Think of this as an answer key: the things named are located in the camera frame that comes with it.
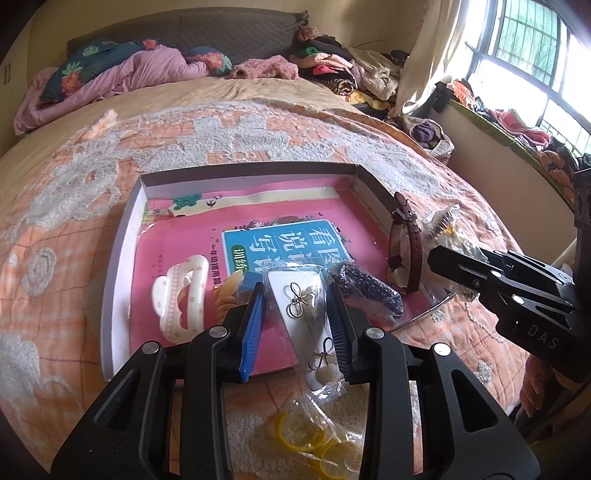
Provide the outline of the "pink crumpled blanket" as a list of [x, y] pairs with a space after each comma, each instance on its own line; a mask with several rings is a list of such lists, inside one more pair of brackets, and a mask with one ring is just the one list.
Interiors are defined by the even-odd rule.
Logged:
[[175, 48], [159, 45], [153, 50], [143, 50], [131, 55], [122, 63], [80, 86], [63, 101], [44, 103], [41, 94], [53, 73], [52, 68], [41, 71], [27, 89], [13, 120], [13, 131], [17, 136], [90, 103], [141, 88], [197, 80], [207, 77], [209, 69], [204, 62], [187, 62]]

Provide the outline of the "cream curtain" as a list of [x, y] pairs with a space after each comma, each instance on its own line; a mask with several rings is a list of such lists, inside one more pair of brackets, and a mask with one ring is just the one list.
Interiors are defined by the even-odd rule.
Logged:
[[435, 85], [467, 74], [487, 26], [487, 1], [430, 1], [418, 39], [401, 70], [391, 117], [423, 105]]

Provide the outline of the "brown leather strap watch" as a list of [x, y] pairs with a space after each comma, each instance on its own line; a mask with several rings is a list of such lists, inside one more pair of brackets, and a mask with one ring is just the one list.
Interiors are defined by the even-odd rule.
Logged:
[[417, 214], [400, 192], [394, 194], [391, 218], [388, 283], [401, 294], [414, 294], [420, 289], [422, 276], [422, 234]]

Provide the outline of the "clothes on window sill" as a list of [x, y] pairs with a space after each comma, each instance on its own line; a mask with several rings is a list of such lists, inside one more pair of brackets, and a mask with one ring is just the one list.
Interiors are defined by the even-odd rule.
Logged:
[[455, 108], [473, 125], [537, 170], [569, 206], [575, 203], [575, 173], [590, 166], [590, 148], [579, 150], [544, 121], [529, 127], [517, 111], [491, 109], [476, 97], [465, 80], [436, 84], [430, 97], [432, 109], [442, 113]]

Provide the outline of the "orange spiral hair curler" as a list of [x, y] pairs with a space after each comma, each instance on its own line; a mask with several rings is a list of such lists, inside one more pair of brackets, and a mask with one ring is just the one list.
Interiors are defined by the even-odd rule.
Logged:
[[243, 272], [236, 270], [213, 291], [213, 313], [215, 324], [221, 324], [226, 314], [238, 305], [238, 287], [242, 285]]

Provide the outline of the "black beaded hair clip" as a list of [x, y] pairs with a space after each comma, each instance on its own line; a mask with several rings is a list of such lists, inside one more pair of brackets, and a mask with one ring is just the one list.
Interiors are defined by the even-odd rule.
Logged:
[[329, 275], [346, 303], [363, 309], [368, 316], [393, 322], [404, 315], [402, 295], [358, 265], [335, 264], [329, 269]]

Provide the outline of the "pink fuzzy garment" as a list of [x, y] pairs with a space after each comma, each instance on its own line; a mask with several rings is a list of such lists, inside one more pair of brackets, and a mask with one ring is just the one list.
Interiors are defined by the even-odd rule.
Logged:
[[266, 59], [249, 59], [235, 65], [228, 74], [232, 79], [279, 78], [297, 80], [298, 67], [281, 55]]

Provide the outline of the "bag of clothes by bed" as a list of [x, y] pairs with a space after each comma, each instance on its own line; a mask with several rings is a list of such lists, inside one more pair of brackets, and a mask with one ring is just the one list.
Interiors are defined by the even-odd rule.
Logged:
[[455, 150], [443, 128], [430, 118], [402, 117], [403, 130], [434, 158], [448, 164]]

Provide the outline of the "pink and blue book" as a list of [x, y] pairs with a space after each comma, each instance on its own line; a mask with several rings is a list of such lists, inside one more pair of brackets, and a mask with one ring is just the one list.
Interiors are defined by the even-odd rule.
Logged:
[[154, 280], [189, 256], [207, 258], [205, 326], [215, 323], [213, 290], [236, 270], [263, 272], [266, 261], [332, 264], [352, 260], [386, 278], [391, 210], [372, 191], [286, 182], [177, 199], [149, 199], [134, 243], [129, 348], [163, 345], [151, 303]]

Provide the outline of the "earrings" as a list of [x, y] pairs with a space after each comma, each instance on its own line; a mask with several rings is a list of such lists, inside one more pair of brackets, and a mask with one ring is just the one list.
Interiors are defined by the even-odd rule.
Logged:
[[263, 272], [273, 297], [276, 333], [300, 377], [301, 389], [322, 402], [345, 392], [327, 313], [325, 269], [317, 264], [270, 262]]

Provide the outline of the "window with grille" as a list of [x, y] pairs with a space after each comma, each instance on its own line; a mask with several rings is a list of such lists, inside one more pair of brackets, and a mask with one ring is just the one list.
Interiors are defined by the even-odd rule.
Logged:
[[484, 105], [590, 151], [590, 48], [546, 1], [471, 1], [467, 80]]

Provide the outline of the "white hair claw clip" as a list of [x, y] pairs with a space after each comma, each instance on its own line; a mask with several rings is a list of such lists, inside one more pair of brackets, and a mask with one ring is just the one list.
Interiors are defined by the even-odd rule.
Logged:
[[163, 337], [170, 343], [190, 342], [204, 330], [207, 258], [189, 256], [158, 276], [151, 288], [151, 303]]

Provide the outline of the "dark shallow cardboard box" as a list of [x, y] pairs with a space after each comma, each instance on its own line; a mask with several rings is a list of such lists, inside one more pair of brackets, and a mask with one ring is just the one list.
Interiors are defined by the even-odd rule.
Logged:
[[141, 176], [107, 269], [103, 377], [112, 378], [142, 343], [165, 341], [162, 312], [186, 329], [186, 260], [206, 267], [202, 326], [209, 327], [214, 288], [238, 270], [260, 273], [270, 261], [352, 261], [384, 278], [396, 208], [394, 193], [359, 165], [263, 162]]

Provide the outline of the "clear claw clip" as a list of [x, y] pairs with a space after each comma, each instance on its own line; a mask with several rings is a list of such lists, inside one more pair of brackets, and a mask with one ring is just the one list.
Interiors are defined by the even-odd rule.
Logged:
[[477, 243], [470, 238], [460, 225], [460, 205], [454, 204], [443, 210], [431, 211], [422, 220], [421, 235], [423, 249], [422, 278], [438, 283], [453, 291], [463, 302], [477, 299], [478, 293], [434, 274], [427, 263], [430, 251], [437, 246], [447, 247], [476, 260], [487, 262], [487, 257]]

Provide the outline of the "dark grey padded headboard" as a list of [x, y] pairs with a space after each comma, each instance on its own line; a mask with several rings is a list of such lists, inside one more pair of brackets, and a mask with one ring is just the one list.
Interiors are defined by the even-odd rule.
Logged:
[[195, 47], [221, 51], [232, 62], [252, 58], [287, 56], [294, 47], [296, 33], [308, 25], [308, 12], [204, 7], [172, 10], [115, 23], [70, 39], [66, 54], [72, 55], [96, 38], [117, 43], [152, 38], [186, 53]]

